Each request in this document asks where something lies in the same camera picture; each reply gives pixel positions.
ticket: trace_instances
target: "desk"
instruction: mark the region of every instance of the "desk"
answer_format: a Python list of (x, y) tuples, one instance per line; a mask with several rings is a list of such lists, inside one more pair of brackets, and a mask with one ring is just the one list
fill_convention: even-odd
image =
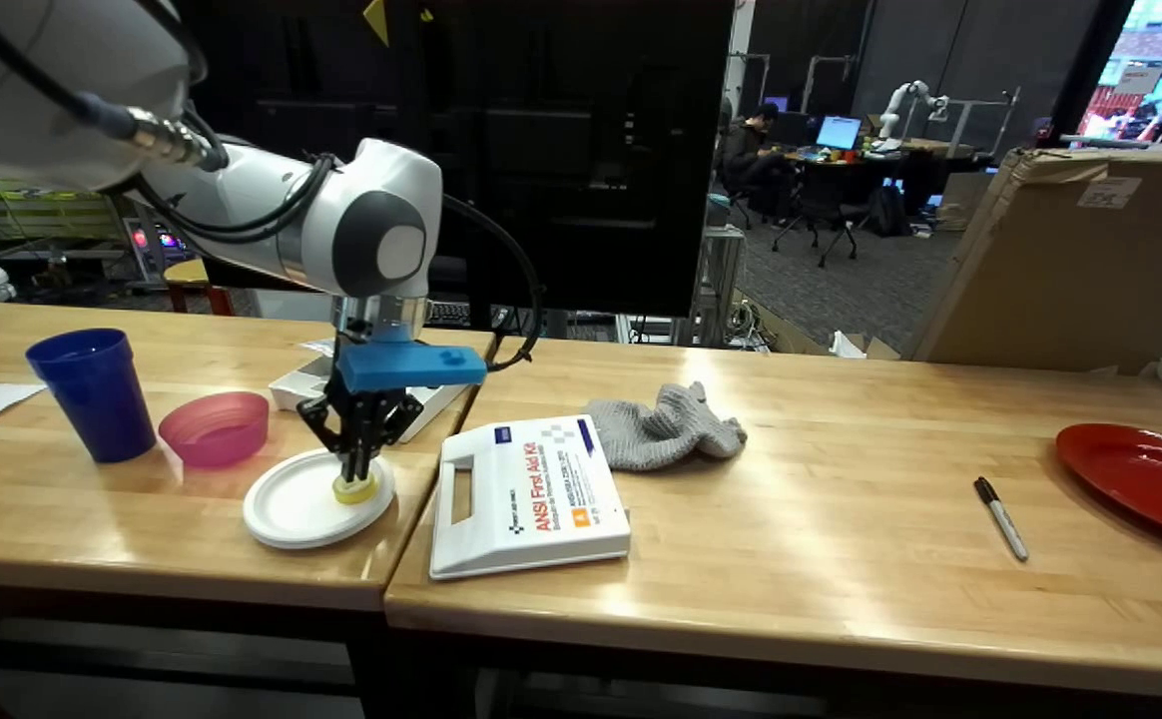
[[(306, 363), (299, 345), (332, 341), (327, 323), (290, 320), (0, 303), (0, 381), (30, 381), (30, 341), (97, 323), (129, 331), (150, 418), (208, 393), (262, 393)], [(481, 352), (489, 336), (421, 341)], [(319, 446), (296, 417), (272, 417), (272, 438), (239, 469), (175, 477), (158, 446), (133, 462), (90, 462), (55, 401), (39, 393), (0, 417), (0, 611), (150, 625), (254, 611), (259, 627), (296, 637), (335, 617), (322, 631), (342, 639), (347, 627), (379, 619), (383, 582), (453, 425), (457, 406), (447, 406), (412, 445), (391, 446), (400, 500), (368, 534), (280, 557), (246, 534), (239, 500), (262, 469)]]
[[(432, 582), (432, 512), (388, 586), (391, 627), (911, 681), (1162, 694), (1162, 541), (1090, 500), (1048, 438), (1079, 418), (1162, 432), (1155, 381), (539, 345), (468, 428), (646, 404), (704, 381), (749, 445), (618, 477), (629, 561)], [(1034, 561), (970, 492), (990, 477)]]

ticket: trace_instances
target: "blue plastic cup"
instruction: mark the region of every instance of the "blue plastic cup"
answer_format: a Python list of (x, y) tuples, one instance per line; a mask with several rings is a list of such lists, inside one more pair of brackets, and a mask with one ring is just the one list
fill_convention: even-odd
[(63, 331), (30, 345), (22, 359), (51, 386), (97, 462), (137, 458), (155, 445), (125, 331)]

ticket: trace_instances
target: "wooden table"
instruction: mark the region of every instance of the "wooden table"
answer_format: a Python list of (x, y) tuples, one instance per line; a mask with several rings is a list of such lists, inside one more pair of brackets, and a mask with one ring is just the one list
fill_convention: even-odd
[[(539, 345), (461, 428), (649, 404), (704, 381), (749, 432), (729, 462), (618, 477), (624, 562), (432, 582), (432, 512), (388, 625), (548, 646), (1162, 694), (1162, 534), (1055, 458), (1080, 418), (1162, 432), (1155, 381)], [(970, 492), (990, 477), (1031, 562)]]
[[(296, 320), (0, 303), (0, 385), (30, 381), (22, 347), (69, 328), (129, 331), (150, 425), (228, 386), (266, 396), (275, 374), (311, 359), (299, 345), (332, 341), (327, 323)], [(471, 331), (421, 341), (487, 347), (487, 336)], [(165, 446), (133, 462), (90, 462), (55, 401), (39, 393), (0, 417), (0, 606), (150, 625), (214, 625), (254, 606), (254, 625), (296, 637), (319, 617), (379, 619), (383, 582), (432, 492), (440, 438), (457, 417), (461, 406), (447, 406), (388, 452), (400, 494), (371, 533), (283, 557), (246, 534), (239, 500), (272, 462), (319, 446), (302, 418), (275, 413), (259, 454), (228, 470), (178, 470)]]

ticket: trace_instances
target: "office chair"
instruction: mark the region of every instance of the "office chair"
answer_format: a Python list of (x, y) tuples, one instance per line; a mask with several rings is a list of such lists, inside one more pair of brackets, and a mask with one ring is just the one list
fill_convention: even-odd
[(858, 260), (853, 223), (865, 215), (862, 203), (847, 203), (853, 188), (849, 164), (802, 164), (797, 185), (789, 192), (789, 223), (810, 233), (810, 247), (817, 252), (817, 268), (825, 268), (825, 255), (837, 239), (849, 243), (849, 260)]

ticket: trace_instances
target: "red plate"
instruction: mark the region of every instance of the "red plate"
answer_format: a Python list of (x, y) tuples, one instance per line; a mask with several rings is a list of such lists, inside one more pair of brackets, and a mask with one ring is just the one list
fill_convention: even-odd
[(1162, 436), (1120, 425), (1059, 432), (1059, 458), (1098, 494), (1162, 529)]

